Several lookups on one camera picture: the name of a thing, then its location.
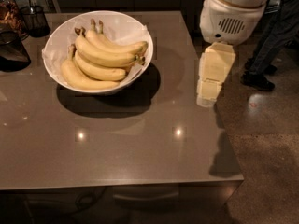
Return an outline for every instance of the speaker grille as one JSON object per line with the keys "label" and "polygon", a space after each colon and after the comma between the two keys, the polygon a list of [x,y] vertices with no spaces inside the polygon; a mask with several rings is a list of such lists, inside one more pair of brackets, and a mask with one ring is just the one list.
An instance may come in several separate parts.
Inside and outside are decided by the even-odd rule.
{"label": "speaker grille", "polygon": [[223,19],[218,25],[220,30],[227,34],[238,34],[245,28],[244,22],[238,19]]}

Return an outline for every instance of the table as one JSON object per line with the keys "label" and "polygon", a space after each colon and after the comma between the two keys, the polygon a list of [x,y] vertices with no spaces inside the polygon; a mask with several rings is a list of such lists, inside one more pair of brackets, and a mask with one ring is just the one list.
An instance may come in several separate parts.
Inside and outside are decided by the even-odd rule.
{"label": "table", "polygon": [[[196,104],[198,57],[180,12],[126,14],[148,26],[154,55],[117,94],[54,82],[41,56],[48,36],[23,41],[27,68],[0,73],[0,190],[180,184],[234,187],[230,196],[242,183],[217,107]],[[76,15],[47,20],[54,31]]]}

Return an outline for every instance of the shoe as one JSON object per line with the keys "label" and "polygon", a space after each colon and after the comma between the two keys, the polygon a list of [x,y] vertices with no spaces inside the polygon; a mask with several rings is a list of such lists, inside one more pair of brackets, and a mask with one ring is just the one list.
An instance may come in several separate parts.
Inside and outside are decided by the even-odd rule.
{"label": "shoe", "polygon": [[259,91],[272,91],[275,88],[275,85],[263,75],[252,75],[248,71],[243,74],[240,81],[243,85],[251,86]]}
{"label": "shoe", "polygon": [[[249,58],[245,63],[245,69],[249,70],[253,64],[253,58]],[[267,75],[273,75],[277,71],[277,68],[273,64],[269,64],[267,68],[263,71]]]}

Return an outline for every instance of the glass jar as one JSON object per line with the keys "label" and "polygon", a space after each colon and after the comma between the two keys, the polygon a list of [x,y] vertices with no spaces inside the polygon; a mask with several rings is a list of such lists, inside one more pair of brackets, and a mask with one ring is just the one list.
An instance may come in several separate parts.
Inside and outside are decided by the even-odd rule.
{"label": "glass jar", "polygon": [[12,30],[20,39],[28,36],[15,0],[0,0],[0,32]]}

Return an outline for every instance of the bowl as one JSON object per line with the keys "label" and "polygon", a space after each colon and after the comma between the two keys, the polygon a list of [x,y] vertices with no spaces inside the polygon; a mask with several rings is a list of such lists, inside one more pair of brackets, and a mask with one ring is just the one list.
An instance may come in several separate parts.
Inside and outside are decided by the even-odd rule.
{"label": "bowl", "polygon": [[[66,59],[68,47],[75,43],[75,28],[89,29],[91,19],[95,19],[96,23],[102,21],[104,24],[104,34],[111,40],[119,44],[130,44],[136,41],[145,40],[149,46],[145,53],[145,62],[143,65],[135,65],[131,69],[127,78],[120,82],[120,85],[113,89],[106,90],[83,90],[77,89],[64,80],[60,66]],[[149,67],[153,54],[153,43],[150,33],[145,25],[137,21],[131,16],[114,11],[93,11],[80,14],[60,25],[49,37],[45,48],[43,48],[42,56],[45,68],[52,79],[58,84],[72,91],[83,93],[95,93],[110,95],[123,88],[131,85],[137,80]]]}

